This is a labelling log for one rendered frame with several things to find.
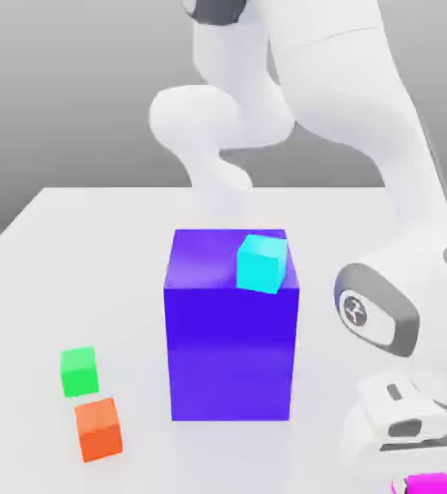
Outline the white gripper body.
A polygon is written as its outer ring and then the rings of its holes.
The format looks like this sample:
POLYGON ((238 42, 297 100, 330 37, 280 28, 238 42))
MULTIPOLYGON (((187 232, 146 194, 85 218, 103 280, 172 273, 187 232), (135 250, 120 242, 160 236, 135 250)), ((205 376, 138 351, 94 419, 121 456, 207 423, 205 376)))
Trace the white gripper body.
POLYGON ((408 443, 385 451, 363 418, 345 419, 340 455, 350 477, 372 486, 400 486, 409 475, 447 474, 447 446, 408 443))

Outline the small magenta cube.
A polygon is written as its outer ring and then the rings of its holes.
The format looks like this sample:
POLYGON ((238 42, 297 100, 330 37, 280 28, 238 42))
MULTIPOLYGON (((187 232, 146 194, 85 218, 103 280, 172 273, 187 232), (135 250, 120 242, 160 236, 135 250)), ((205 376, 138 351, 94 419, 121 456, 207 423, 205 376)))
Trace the small magenta cube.
POLYGON ((423 473, 391 480, 389 494, 447 494, 447 474, 423 473))

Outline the small cyan cube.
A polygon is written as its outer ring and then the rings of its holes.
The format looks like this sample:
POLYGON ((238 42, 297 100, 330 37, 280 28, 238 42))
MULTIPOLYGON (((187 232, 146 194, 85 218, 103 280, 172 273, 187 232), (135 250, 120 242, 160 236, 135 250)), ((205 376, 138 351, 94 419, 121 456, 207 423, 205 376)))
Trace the small cyan cube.
POLYGON ((285 238, 249 234, 237 250, 237 287, 276 294, 285 278, 285 238))

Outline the small orange cube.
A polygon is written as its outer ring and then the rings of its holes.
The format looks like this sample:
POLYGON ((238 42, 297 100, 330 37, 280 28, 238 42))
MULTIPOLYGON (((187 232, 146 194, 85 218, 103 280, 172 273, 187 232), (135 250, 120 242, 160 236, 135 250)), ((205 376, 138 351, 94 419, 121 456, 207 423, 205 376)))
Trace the small orange cube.
POLYGON ((74 413, 85 463, 123 451, 121 425, 114 399, 103 398, 77 405, 74 413))

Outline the small green cube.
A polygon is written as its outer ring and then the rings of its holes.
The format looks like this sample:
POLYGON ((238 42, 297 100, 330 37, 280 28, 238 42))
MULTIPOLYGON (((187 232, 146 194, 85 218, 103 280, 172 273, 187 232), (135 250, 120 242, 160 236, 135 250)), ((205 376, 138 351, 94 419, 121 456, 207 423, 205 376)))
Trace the small green cube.
POLYGON ((92 346, 62 350, 60 374, 66 398, 76 398, 99 391, 96 352, 92 346))

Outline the large purple box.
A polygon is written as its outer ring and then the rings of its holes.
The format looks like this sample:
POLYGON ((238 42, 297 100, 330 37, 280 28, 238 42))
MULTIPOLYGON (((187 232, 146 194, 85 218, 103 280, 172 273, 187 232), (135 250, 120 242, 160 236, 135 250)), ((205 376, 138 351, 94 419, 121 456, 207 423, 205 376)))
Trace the large purple box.
POLYGON ((175 421, 290 417, 300 287, 291 257, 274 294, 237 287, 248 230, 177 229, 163 287, 175 421))

